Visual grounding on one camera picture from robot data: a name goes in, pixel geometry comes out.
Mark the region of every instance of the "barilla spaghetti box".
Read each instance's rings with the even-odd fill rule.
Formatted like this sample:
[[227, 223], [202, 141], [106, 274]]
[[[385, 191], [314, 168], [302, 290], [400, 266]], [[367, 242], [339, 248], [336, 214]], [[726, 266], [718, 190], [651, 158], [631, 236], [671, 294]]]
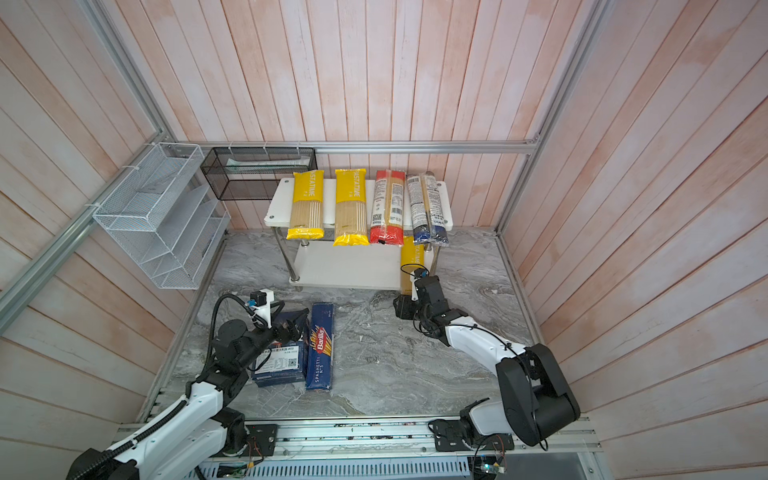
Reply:
[[296, 342], [272, 342], [251, 366], [255, 369], [266, 360], [264, 365], [251, 374], [259, 387], [282, 385], [284, 383], [303, 382], [306, 378], [306, 359], [308, 355], [309, 335], [305, 330]]
[[333, 364], [333, 304], [315, 303], [310, 319], [310, 357], [306, 365], [307, 390], [331, 390]]

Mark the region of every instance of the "yellow pasta package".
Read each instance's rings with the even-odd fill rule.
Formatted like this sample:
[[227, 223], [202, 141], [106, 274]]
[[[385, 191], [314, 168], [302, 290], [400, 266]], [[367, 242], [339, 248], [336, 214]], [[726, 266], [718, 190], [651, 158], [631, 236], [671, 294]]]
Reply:
[[413, 237], [404, 237], [400, 249], [400, 293], [410, 296], [413, 290], [413, 270], [424, 265], [424, 245], [413, 243]]
[[293, 174], [293, 208], [286, 238], [323, 238], [323, 171]]
[[369, 245], [365, 168], [336, 171], [336, 239], [333, 245]]

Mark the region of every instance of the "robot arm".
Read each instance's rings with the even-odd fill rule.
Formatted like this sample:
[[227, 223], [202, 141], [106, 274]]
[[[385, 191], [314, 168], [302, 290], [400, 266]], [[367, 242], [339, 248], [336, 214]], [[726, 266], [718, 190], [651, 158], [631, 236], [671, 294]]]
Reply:
[[273, 313], [272, 309], [282, 309], [282, 303], [271, 304], [271, 290], [252, 293], [248, 303], [225, 294], [217, 306], [224, 298], [245, 309], [251, 329], [243, 320], [225, 322], [211, 340], [211, 357], [195, 381], [187, 384], [184, 395], [128, 438], [103, 452], [89, 449], [78, 456], [68, 480], [175, 480], [217, 452], [239, 455], [246, 448], [243, 414], [227, 405], [248, 380], [248, 366], [272, 341], [299, 339], [309, 310], [273, 322], [279, 310]]
[[576, 398], [546, 346], [511, 342], [450, 309], [440, 279], [427, 276], [425, 269], [416, 269], [413, 279], [415, 300], [400, 296], [396, 314], [418, 321], [425, 335], [467, 353], [498, 377], [501, 400], [462, 411], [464, 441], [474, 444], [482, 436], [514, 432], [533, 446], [579, 418]]

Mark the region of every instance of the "wooden wall panel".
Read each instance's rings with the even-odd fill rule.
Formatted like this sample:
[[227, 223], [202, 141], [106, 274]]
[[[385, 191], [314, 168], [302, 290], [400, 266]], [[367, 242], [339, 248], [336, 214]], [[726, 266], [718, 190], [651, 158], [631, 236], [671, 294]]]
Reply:
[[[104, 3], [178, 138], [408, 141], [536, 134], [594, 0]], [[321, 167], [430, 169], [456, 224], [490, 227], [524, 160], [334, 154]], [[235, 205], [233, 228], [261, 228], [256, 206]]]
[[[210, 38], [190, 40], [200, 55], [213, 51]], [[222, 71], [201, 76], [214, 83]], [[217, 103], [234, 109], [225, 100]], [[230, 131], [241, 116], [228, 121]], [[0, 289], [155, 133], [75, 0], [2, 3]], [[135, 420], [188, 307], [182, 293], [154, 287], [104, 231], [86, 239], [0, 339], [4, 473], [63, 477], [79, 452], [109, 445], [119, 423]], [[30, 429], [30, 419], [42, 428]]]
[[614, 6], [505, 240], [616, 478], [762, 478], [768, 2], [645, 8]]

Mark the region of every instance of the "marble floor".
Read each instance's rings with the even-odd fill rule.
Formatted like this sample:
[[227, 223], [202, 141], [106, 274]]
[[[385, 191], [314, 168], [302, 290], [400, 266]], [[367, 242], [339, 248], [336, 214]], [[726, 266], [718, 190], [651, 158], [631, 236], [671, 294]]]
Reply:
[[[531, 345], [518, 299], [493, 233], [454, 230], [442, 249], [437, 274], [449, 304], [491, 331]], [[289, 242], [295, 256], [298, 242]], [[158, 396], [159, 411], [184, 391], [203, 366], [210, 315], [224, 292], [247, 296], [271, 288], [286, 311], [315, 302], [336, 305], [333, 388], [304, 390], [302, 383], [259, 388], [249, 382], [230, 404], [247, 419], [361, 415], [458, 415], [477, 399], [498, 398], [496, 378], [472, 358], [416, 332], [394, 314], [397, 292], [323, 289], [289, 285], [288, 272], [271, 232], [230, 235], [195, 324], [173, 374]], [[218, 324], [236, 314], [222, 307]]]

